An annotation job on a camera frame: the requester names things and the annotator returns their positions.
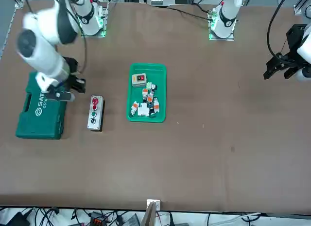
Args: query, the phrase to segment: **control box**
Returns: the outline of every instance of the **control box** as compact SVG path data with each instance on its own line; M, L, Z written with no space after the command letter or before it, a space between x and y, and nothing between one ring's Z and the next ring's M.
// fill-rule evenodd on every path
M133 74L132 75L132 86L133 87L144 87L147 85L146 74Z
M87 128L92 131L102 131L105 102L102 96L92 96L89 107Z

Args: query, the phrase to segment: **table surface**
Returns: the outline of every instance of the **table surface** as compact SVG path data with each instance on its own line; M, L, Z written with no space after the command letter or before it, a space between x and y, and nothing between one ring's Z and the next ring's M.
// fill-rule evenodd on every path
M209 41L206 21L177 11L110 8L107 37L87 40L86 94L68 104L61 140L15 137L32 70L16 54L27 9L17 10L0 62L1 203L144 209L152 198L163 210L310 213L311 84L262 76L275 8L241 8L234 42ZM194 6L178 8L204 16ZM297 22L292 8L280 10L275 52ZM80 38L59 51L82 64ZM163 123L126 118L135 62L167 67ZM105 97L101 133L86 128L92 94Z

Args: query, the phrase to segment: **green toolbox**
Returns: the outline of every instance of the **green toolbox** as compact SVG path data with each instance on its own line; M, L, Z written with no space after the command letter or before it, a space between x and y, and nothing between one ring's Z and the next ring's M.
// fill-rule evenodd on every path
M64 129L66 102L48 100L35 80L36 72L29 74L26 100L15 135L24 139L60 139Z

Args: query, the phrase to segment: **floor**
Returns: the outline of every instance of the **floor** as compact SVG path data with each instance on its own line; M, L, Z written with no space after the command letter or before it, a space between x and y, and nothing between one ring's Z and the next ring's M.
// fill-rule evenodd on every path
M23 211L25 214L28 210L25 208L11 208L5 209L0 212L0 224L6 224L10 221L10 219L19 211ZM28 221L31 223L30 226L35 225L35 213L37 209L33 210L30 215L28 216ZM60 209L58 215L53 214L50 218L52 224L57 226L73 226L78 225L77 219L71 219L73 213L73 209ZM144 212L142 211L130 211L125 213L122 216L124 222L126 222L129 218L131 218L134 214L137 214L138 220L141 222L144 216ZM170 216L168 212L159 211L158 212L161 222L159 221L158 217L155 220L155 226L166 226L170 223ZM176 226L205 226L207 225L207 218L208 213L181 213L181 212L172 212L173 221ZM88 215L84 213L82 210L77 211L77 217L79 223L85 223L87 225L90 221ZM223 214L211 214L209 218L209 226L215 225L215 223L232 220L236 218L237 215L223 215ZM40 222L43 218L43 214L39 211L37 215L37 225L40 225ZM258 220L252 222L252 226L309 226L311 217L305 217L304 219L289 219L289 218L279 218L279 217L260 217ZM249 224L242 221L241 218L237 219L236 221L230 224L223 224L226 226L248 226Z

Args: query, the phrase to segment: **toolbox label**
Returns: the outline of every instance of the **toolbox label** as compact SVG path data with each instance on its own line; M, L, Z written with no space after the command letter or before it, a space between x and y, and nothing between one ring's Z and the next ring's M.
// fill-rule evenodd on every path
M39 117L42 114L42 109L47 107L48 99L44 97L44 94L40 93L38 108L35 110L35 115Z

